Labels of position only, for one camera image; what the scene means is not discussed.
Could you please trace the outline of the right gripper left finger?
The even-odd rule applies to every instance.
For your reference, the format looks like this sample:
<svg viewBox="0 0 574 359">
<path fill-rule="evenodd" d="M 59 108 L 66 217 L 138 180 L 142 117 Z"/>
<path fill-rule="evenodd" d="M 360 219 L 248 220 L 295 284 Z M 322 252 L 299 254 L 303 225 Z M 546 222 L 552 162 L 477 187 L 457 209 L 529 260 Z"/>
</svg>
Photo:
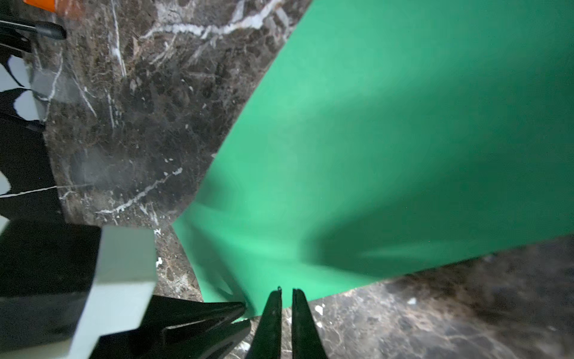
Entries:
<svg viewBox="0 0 574 359">
<path fill-rule="evenodd" d="M 261 315 L 246 359 L 278 359 L 281 356 L 282 289 L 271 292 Z"/>
</svg>

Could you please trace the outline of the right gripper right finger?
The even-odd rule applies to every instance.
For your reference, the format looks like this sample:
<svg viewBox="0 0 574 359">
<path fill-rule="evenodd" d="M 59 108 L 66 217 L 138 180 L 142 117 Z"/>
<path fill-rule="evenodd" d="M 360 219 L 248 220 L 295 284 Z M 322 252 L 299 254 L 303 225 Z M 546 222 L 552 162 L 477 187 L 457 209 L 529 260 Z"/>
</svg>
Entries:
<svg viewBox="0 0 574 359">
<path fill-rule="evenodd" d="M 292 295 L 291 348 L 293 359 L 327 359 L 303 290 Z"/>
</svg>

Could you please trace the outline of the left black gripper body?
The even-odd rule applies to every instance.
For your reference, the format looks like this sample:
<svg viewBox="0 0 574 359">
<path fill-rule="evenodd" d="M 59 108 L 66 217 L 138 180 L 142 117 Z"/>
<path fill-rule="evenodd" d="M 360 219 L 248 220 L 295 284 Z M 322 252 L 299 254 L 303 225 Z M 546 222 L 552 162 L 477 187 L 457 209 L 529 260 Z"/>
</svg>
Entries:
<svg viewBox="0 0 574 359">
<path fill-rule="evenodd" d="M 102 336 L 92 358 L 225 358 L 251 332 L 242 302 L 153 296 L 139 328 Z"/>
</svg>

